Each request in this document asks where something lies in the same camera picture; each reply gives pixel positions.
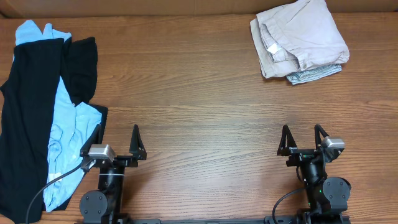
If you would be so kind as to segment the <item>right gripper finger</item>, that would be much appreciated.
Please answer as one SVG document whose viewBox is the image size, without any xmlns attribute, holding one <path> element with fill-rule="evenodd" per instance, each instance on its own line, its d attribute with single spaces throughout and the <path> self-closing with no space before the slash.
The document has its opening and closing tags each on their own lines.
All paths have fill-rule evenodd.
<svg viewBox="0 0 398 224">
<path fill-rule="evenodd" d="M 277 150 L 278 156 L 290 156 L 294 151 L 298 149 L 295 140 L 290 132 L 287 124 L 282 127 L 282 135 L 280 144 Z"/>
<path fill-rule="evenodd" d="M 323 149 L 321 137 L 328 137 L 329 134 L 321 127 L 320 124 L 316 124 L 314 127 L 315 131 L 315 145 L 317 150 Z"/>
</svg>

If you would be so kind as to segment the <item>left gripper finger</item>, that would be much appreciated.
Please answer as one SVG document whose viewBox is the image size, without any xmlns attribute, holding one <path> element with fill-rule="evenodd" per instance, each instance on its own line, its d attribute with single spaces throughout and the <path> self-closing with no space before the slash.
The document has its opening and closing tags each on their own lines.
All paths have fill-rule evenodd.
<svg viewBox="0 0 398 224">
<path fill-rule="evenodd" d="M 139 127 L 136 124 L 133 127 L 129 152 L 137 160 L 147 159 L 147 153 L 139 133 Z"/>
<path fill-rule="evenodd" d="M 80 149 L 81 157 L 85 157 L 88 155 L 90 147 L 93 144 L 101 144 L 102 143 L 101 130 L 102 130 L 101 125 L 97 124 L 95 126 L 95 129 L 94 129 L 93 133 L 91 134 L 91 136 L 87 139 L 87 141 L 84 143 L 84 145 Z"/>
</svg>

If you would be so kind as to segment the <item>beige khaki shorts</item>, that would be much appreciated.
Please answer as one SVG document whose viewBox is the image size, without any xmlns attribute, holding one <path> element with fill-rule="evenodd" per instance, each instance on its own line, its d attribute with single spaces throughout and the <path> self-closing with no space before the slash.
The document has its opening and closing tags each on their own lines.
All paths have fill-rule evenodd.
<svg viewBox="0 0 398 224">
<path fill-rule="evenodd" d="M 349 60 L 349 49 L 324 0 L 299 0 L 260 12 L 250 22 L 264 78 L 283 78 Z"/>
</svg>

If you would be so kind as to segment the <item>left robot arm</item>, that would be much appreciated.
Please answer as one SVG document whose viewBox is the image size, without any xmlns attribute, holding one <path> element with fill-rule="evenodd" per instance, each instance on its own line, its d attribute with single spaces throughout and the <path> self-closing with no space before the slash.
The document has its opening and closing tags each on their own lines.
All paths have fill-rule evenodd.
<svg viewBox="0 0 398 224">
<path fill-rule="evenodd" d="M 80 168 L 87 173 L 99 169 L 98 188 L 85 193 L 80 200 L 83 223 L 132 223 L 130 216 L 121 212 L 125 168 L 137 167 L 139 160 L 147 159 L 138 125 L 134 125 L 128 156 L 118 156 L 108 144 L 102 143 L 103 128 L 95 127 L 83 145 Z"/>
</svg>

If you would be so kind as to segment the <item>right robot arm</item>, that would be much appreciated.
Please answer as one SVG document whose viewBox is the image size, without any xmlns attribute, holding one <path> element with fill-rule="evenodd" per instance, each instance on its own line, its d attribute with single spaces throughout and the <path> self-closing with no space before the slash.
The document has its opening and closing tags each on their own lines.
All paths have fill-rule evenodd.
<svg viewBox="0 0 398 224">
<path fill-rule="evenodd" d="M 278 223 L 276 208 L 287 197 L 306 192 L 307 209 L 300 209 L 291 218 L 292 223 L 349 223 L 343 216 L 348 209 L 351 184 L 341 177 L 329 177 L 326 165 L 336 160 L 345 149 L 341 138 L 330 136 L 319 124 L 314 126 L 315 148 L 299 149 L 287 125 L 282 127 L 278 156 L 287 156 L 286 166 L 295 167 L 303 187 L 282 196 L 272 209 L 272 223 Z"/>
</svg>

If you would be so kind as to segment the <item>light blue shirt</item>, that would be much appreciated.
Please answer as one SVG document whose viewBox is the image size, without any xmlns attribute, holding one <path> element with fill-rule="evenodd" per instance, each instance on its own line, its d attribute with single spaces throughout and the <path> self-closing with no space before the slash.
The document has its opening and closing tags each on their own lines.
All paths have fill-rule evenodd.
<svg viewBox="0 0 398 224">
<path fill-rule="evenodd" d="M 40 30 L 32 20 L 25 21 L 16 30 L 16 45 L 47 39 L 63 39 L 66 66 L 55 94 L 47 152 L 47 180 L 57 179 L 43 194 L 45 209 L 51 212 L 65 209 L 81 182 L 82 170 L 64 179 L 60 176 L 82 161 L 80 149 L 104 116 L 88 104 L 95 94 L 97 82 L 98 51 L 95 38 L 73 42 L 70 33 L 55 30 L 51 23 Z"/>
</svg>

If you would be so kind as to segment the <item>folded light blue jeans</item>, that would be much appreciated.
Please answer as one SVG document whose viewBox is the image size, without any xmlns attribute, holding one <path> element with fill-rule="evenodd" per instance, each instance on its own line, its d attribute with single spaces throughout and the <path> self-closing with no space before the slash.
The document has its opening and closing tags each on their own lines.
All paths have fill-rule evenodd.
<svg viewBox="0 0 398 224">
<path fill-rule="evenodd" d="M 291 84 L 297 85 L 319 80 L 340 71 L 342 71 L 342 66 L 340 64 L 331 64 L 302 72 L 293 72 L 288 74 L 286 78 L 291 82 Z"/>
</svg>

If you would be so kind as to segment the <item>black garment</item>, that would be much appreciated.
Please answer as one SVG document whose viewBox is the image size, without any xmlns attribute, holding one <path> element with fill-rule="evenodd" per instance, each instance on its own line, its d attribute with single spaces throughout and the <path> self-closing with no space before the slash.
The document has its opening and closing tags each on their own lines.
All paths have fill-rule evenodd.
<svg viewBox="0 0 398 224">
<path fill-rule="evenodd" d="M 66 70 L 63 39 L 37 40 L 14 48 L 1 116 L 1 214 L 15 223 L 37 222 L 46 211 L 47 152 L 55 94 Z M 103 114 L 107 108 L 92 105 Z"/>
</svg>

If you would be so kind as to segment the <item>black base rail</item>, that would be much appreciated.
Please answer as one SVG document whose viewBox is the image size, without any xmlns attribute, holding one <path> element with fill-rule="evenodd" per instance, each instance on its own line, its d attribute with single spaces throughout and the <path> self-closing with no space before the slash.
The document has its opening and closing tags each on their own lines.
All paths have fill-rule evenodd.
<svg viewBox="0 0 398 224">
<path fill-rule="evenodd" d="M 299 224 L 305 223 L 299 220 L 295 216 L 278 216 L 275 218 L 279 224 Z M 159 220 L 159 219 L 140 219 L 131 220 L 128 223 L 131 224 L 274 224 L 274 220 L 271 216 L 267 216 L 263 219 L 248 218 L 248 219 L 210 219 L 210 220 Z M 339 223 L 336 221 L 315 221 L 311 223 Z M 343 217 L 343 224 L 350 224 L 349 217 Z"/>
</svg>

